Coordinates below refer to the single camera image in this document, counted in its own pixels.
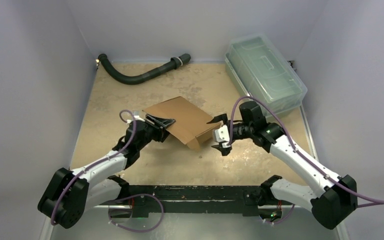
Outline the brown cardboard box sheet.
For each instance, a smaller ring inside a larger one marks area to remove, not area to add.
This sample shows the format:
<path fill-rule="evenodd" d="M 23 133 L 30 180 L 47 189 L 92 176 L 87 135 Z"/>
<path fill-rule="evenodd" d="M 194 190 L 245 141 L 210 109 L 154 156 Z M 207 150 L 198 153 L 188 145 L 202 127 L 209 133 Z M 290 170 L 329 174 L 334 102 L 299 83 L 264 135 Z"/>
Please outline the brown cardboard box sheet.
<path fill-rule="evenodd" d="M 168 132 L 180 140 L 189 149 L 201 150 L 201 144 L 210 140 L 213 130 L 219 128 L 219 122 L 209 123 L 213 117 L 182 96 L 177 96 L 149 106 L 145 113 L 164 119 L 174 119 Z"/>

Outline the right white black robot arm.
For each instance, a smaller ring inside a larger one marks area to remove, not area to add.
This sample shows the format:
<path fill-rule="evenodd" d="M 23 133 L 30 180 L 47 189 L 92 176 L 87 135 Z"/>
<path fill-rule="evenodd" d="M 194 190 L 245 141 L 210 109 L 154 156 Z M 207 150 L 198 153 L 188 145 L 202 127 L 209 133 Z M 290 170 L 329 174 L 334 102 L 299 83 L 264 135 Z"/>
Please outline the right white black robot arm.
<path fill-rule="evenodd" d="M 327 169 L 305 152 L 286 130 L 275 122 L 268 122 L 261 106 L 255 101 L 246 101 L 239 106 L 240 120 L 228 119 L 223 113 L 209 123 L 222 122 L 213 130 L 214 149 L 227 156 L 232 144 L 238 140 L 251 139 L 267 153 L 289 166 L 306 183 L 299 185 L 281 176 L 273 175 L 261 184 L 255 201 L 261 206 L 275 201 L 286 201 L 312 213 L 326 229 L 333 230 L 358 207 L 356 181 L 349 175 L 340 176 Z"/>

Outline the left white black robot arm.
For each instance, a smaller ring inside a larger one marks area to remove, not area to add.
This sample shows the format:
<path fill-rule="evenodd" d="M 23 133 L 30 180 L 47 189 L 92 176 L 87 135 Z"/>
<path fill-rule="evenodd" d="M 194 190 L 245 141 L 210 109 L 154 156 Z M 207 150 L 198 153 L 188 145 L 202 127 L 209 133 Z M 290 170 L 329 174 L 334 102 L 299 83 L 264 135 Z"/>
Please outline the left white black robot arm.
<path fill-rule="evenodd" d="M 149 114 L 126 120 L 125 135 L 106 155 L 85 166 L 73 170 L 62 167 L 54 173 L 38 202 L 38 211 L 49 217 L 53 226 L 69 229 L 95 206 L 105 202 L 133 204 L 136 198 L 144 198 L 144 193 L 131 194 L 129 183 L 116 173 L 133 165 L 150 142 L 164 142 L 175 122 Z"/>

